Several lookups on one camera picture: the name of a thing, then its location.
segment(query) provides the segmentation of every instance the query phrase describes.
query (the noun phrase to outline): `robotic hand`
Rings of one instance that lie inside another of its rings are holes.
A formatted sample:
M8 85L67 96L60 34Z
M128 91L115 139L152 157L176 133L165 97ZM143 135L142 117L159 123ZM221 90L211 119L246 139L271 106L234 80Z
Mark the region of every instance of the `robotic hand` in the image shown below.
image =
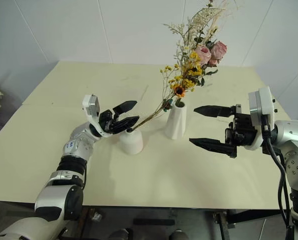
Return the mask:
M101 137L110 137L131 128L139 116L118 120L119 115L131 110L136 101L126 101L112 112L100 113L95 95L86 95L83 110L88 122L73 130L63 147L59 166L40 192L35 203L36 217L21 219L0 233L0 240L54 240L65 229L69 220L76 220L82 210L83 189L86 184L87 162L93 144Z
M286 239L293 239L294 226L289 224L289 203L285 175L291 187L290 199L292 222L298 227L298 120L274 121L273 103L269 87L249 93L250 114L241 113L241 105L232 107L201 106L194 111L207 117L234 116L225 130L225 143L209 138L191 138L190 141L208 151L237 156L237 146L248 150L262 147L264 154L270 154L279 167L281 177L278 188L279 208L286 224ZM281 203L282 188L286 201L286 213Z

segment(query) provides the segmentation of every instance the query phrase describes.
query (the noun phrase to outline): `pink rose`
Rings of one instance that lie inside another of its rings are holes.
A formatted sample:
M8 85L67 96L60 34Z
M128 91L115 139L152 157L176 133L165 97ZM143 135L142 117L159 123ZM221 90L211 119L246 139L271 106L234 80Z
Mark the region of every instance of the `pink rose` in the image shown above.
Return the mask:
M227 53L227 46L222 42L217 41L211 49L211 60L210 65L217 65L223 56Z
M205 65L208 63L208 61L211 58L211 53L209 48L207 48L206 46L198 46L195 49L195 52L199 55L200 57L200 62L201 62L201 66Z

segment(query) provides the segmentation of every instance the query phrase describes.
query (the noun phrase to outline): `flower stem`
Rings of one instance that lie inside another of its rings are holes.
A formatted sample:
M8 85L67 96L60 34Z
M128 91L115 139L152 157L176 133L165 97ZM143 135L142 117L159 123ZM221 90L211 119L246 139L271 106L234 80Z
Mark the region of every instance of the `flower stem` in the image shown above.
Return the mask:
M168 96L168 98L161 103L160 107L157 108L156 111L154 111L153 114L151 114L150 116L148 116L146 119L144 119L142 122L140 122L139 124L137 124L135 127L132 128L132 131L134 131L135 129L137 129L138 127L142 126L143 124L145 124L146 122L150 121L151 119L153 119L154 117L156 117L163 109L165 109L165 107L169 104L169 100L172 99L175 96L175 94L170 94Z

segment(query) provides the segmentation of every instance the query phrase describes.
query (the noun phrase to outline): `sunflower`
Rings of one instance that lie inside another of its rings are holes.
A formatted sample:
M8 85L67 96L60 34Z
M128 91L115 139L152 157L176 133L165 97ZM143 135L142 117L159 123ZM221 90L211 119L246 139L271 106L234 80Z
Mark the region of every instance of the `sunflower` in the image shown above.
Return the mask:
M183 86L179 85L179 84L175 84L173 87L174 93L180 97L183 98L184 94L185 94L185 89Z

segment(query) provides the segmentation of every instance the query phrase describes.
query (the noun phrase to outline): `tabletop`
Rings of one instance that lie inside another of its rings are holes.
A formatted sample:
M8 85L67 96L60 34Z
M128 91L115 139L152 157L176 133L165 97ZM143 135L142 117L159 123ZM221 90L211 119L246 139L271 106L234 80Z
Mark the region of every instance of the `tabletop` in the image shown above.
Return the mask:
M127 100L138 103L127 116L152 113L162 95L160 65L59 62L0 132L0 201L33 203L56 170L71 131L86 122L85 94L99 97L101 111ZM84 205L181 207L204 209L277 209L279 171L261 149L238 147L238 157L208 152L189 138L224 142L231 118L193 112L202 105L242 104L264 84L250 67L219 67L204 87L184 98L187 124L183 138L168 139L168 113L141 128L144 148L123 153L118 135L95 144L88 163ZM289 117L275 103L276 118Z

